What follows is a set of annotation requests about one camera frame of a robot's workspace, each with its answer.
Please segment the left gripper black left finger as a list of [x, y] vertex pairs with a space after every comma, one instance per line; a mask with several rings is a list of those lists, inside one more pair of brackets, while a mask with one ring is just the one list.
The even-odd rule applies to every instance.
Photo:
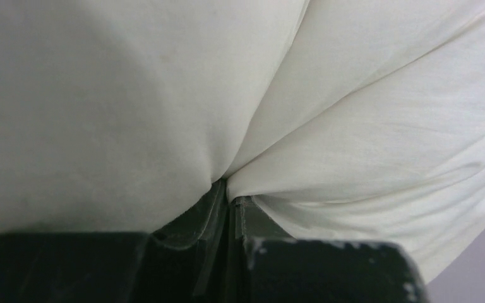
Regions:
[[225, 183], [146, 232], [0, 234], [0, 302], [217, 302]]

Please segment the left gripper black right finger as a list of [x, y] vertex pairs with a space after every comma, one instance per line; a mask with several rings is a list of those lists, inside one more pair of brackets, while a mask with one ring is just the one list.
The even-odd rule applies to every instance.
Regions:
[[230, 205], [231, 302], [427, 302], [397, 244], [296, 239], [249, 197]]

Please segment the white pillow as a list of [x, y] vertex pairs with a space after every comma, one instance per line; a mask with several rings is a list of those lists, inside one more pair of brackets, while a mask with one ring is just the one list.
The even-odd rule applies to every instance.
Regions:
[[0, 1], [0, 233], [153, 232], [223, 178], [436, 278], [485, 229], [485, 1]]

